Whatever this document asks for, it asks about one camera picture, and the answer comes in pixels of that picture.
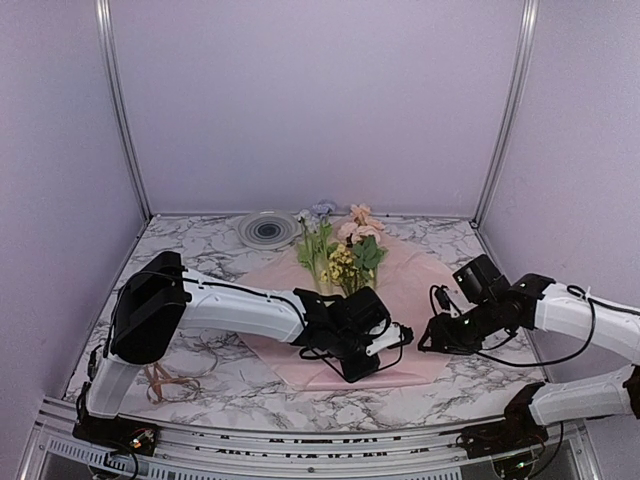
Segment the pink wrapping paper sheet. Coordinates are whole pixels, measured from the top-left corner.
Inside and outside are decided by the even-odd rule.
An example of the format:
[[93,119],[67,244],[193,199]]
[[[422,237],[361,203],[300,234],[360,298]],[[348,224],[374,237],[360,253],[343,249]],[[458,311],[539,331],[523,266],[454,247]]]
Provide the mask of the pink wrapping paper sheet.
[[302,240],[243,276],[255,287],[304,287],[347,295],[294,346],[243,334],[241,340],[298,390],[388,388],[430,384],[450,356],[423,354],[412,342],[433,316],[428,290],[452,286],[435,256],[395,238],[368,217],[303,223]]

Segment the yellow fake flower bunch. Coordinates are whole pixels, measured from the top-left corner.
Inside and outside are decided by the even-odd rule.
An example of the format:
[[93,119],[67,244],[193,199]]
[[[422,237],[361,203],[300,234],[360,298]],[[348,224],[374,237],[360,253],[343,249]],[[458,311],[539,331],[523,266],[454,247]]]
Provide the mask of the yellow fake flower bunch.
[[339,287],[349,296],[368,284],[368,273],[356,265],[358,258],[342,243],[328,247],[328,256],[320,272],[320,283],[328,287]]

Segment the blue fake flower stem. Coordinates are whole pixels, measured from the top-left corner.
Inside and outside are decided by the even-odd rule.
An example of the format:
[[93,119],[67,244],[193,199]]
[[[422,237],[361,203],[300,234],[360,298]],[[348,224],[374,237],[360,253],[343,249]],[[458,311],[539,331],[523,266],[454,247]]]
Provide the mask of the blue fake flower stem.
[[328,249],[333,232],[330,215],[334,209],[333,202],[320,200],[296,215],[302,234],[296,246],[297,260],[310,272],[315,290],[322,294],[333,292],[328,273]]

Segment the large pink fake rose stem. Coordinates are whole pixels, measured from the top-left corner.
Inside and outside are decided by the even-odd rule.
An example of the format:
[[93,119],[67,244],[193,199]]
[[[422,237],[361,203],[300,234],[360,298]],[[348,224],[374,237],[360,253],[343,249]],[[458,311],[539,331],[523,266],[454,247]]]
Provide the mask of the large pink fake rose stem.
[[356,265],[368,273],[366,286],[375,288],[378,269],[387,250],[381,245],[384,225],[372,216],[366,204],[350,207],[350,219],[342,224],[337,233],[339,243],[344,244],[358,258]]

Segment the beige raffia ribbon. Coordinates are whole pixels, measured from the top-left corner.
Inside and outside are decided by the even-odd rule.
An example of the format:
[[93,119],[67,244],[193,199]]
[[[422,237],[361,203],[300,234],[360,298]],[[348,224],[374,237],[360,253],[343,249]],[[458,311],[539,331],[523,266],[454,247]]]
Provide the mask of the beige raffia ribbon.
[[146,398],[152,405],[196,400],[204,393],[203,381],[218,364],[219,355],[206,344],[196,350],[174,349],[144,368]]

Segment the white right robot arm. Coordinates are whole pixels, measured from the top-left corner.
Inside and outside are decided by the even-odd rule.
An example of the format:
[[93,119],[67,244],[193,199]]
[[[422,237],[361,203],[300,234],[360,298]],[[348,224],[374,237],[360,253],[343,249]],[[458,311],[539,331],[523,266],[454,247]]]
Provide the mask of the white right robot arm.
[[453,274],[469,304],[462,310],[443,285],[435,285],[430,300],[436,311],[427,322],[418,349],[427,353],[478,356],[505,367],[515,362],[490,354],[485,340],[503,331],[521,330],[572,341],[573,351],[539,356],[533,368],[570,363],[591,347],[624,360],[613,370],[596,369],[589,377],[523,387],[507,404],[495,430],[506,448],[515,448],[534,427],[574,419],[639,414],[639,310],[608,302],[576,284],[529,273],[510,282],[492,259],[481,254]]

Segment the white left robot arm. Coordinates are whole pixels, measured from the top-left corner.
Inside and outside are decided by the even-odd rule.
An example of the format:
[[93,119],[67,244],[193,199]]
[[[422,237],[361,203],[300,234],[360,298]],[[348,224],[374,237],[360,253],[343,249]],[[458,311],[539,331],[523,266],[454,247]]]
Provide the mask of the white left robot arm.
[[379,371],[380,351],[403,339],[369,287],[348,297],[258,289],[216,280],[185,267],[180,254],[162,252],[120,288],[102,357],[82,395],[86,426],[102,443],[125,438],[126,423],[118,415],[124,396],[142,367],[164,357],[178,328],[297,346],[321,360],[337,360],[335,370],[347,383]]

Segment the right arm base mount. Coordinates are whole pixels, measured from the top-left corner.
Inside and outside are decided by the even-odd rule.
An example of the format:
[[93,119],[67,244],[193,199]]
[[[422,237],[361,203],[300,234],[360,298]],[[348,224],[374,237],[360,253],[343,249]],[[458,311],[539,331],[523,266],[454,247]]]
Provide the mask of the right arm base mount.
[[535,422],[529,410],[534,394],[543,386],[537,382],[522,388],[505,407],[502,420],[463,428],[456,445],[475,459],[545,443],[547,429]]

